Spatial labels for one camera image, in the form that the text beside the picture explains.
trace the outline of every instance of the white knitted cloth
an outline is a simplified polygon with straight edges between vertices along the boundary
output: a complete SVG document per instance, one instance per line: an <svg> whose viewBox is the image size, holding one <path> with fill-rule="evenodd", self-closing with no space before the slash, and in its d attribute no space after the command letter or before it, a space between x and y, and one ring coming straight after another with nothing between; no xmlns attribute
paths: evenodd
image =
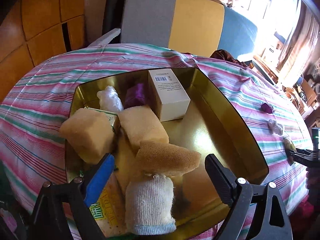
<svg viewBox="0 0 320 240"><path fill-rule="evenodd" d="M125 194L125 223L136 235L162 235L176 229L171 216L173 183L159 174L130 182Z"/></svg>

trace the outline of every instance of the cardboard box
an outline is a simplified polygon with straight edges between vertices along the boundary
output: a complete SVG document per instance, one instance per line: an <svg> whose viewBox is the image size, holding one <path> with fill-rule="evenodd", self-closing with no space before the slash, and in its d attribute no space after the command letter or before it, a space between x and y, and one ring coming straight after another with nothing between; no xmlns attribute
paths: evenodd
<svg viewBox="0 0 320 240"><path fill-rule="evenodd" d="M160 122L183 118L190 98L171 69L149 70L151 108Z"/></svg>
<svg viewBox="0 0 320 240"><path fill-rule="evenodd" d="M301 84L302 90L303 92L306 93L306 97L307 97L307 106L311 106L311 104L316 100L317 95L314 92L314 90L312 89L312 87L310 87L310 85L308 84L308 82L303 79L302 84Z"/></svg>

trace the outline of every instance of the barcode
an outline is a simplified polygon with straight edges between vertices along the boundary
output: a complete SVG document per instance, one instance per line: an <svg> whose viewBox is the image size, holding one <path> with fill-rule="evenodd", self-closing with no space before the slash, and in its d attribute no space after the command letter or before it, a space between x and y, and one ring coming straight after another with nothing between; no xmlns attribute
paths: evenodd
<svg viewBox="0 0 320 240"><path fill-rule="evenodd" d="M168 81L167 77L155 77L156 81Z"/></svg>

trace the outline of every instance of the gold tin box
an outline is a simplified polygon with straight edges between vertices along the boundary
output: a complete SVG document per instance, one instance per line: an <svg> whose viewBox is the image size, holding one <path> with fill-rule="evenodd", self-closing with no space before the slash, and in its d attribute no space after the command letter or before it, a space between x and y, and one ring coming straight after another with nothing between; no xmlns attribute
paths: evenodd
<svg viewBox="0 0 320 240"><path fill-rule="evenodd" d="M162 122L170 143L202 154L200 166L182 177L173 177L175 200L172 216L177 229L171 234L146 236L150 239L183 240L208 230L222 221L229 208L223 204L204 169L204 159L214 153L236 177L261 184L269 169L249 128L220 90L196 68L172 68L191 101L183 119ZM79 108L100 108L97 92L113 86L122 102L128 88L139 82L147 84L148 70L121 73L100 78L76 88L70 116ZM115 160L121 160L121 151ZM79 176L84 164L66 142L68 182Z"/></svg>

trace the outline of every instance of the purple fabric pouch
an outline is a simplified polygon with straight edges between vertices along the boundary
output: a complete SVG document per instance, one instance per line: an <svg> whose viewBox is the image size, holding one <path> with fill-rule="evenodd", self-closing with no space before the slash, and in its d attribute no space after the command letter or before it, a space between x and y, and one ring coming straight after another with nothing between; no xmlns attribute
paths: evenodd
<svg viewBox="0 0 320 240"><path fill-rule="evenodd" d="M127 90L125 95L124 109L134 106L144 106L147 104L147 97L144 84L138 83Z"/></svg>

